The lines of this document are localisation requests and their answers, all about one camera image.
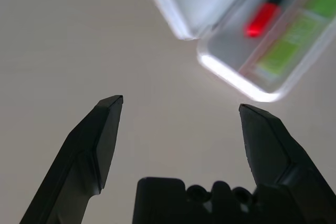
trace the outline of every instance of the green object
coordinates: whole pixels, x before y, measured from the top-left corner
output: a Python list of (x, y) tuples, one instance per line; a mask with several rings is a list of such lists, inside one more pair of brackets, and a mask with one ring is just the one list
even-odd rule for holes
[(308, 46), (321, 23), (309, 16), (298, 17), (286, 33), (275, 42), (257, 66), (269, 73), (281, 74), (300, 49)]
[(325, 18), (336, 15), (336, 0), (309, 0), (306, 9)]

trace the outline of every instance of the white surface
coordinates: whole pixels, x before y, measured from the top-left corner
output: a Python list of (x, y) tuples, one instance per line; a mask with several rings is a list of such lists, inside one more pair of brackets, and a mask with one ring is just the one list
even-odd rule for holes
[[(84, 224), (131, 223), (144, 176), (252, 190), (238, 106), (172, 35), (151, 0), (0, 0), (0, 216), (18, 223), (70, 130), (98, 100), (124, 95), (106, 189)], [(280, 117), (336, 189), (333, 45), (280, 102)]]

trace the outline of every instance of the plastic container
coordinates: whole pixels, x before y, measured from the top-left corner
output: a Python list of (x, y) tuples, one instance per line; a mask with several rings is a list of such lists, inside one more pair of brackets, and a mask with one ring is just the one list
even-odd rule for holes
[[(284, 0), (267, 31), (249, 38), (246, 25), (264, 1), (155, 0), (178, 39), (199, 39), (198, 59), (206, 69), (253, 100), (273, 102), (290, 91), (336, 37), (336, 13), (316, 24), (305, 16), (308, 0)], [(299, 48), (288, 47), (289, 38), (293, 44), (300, 41)]]

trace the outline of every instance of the black plastic mount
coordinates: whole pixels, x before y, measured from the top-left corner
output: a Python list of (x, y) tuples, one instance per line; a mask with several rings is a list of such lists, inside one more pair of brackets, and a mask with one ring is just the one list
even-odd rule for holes
[(179, 179), (139, 181), (133, 224), (335, 224), (336, 196), (283, 123), (267, 111), (239, 108), (249, 166), (250, 194), (216, 182), (208, 193)]

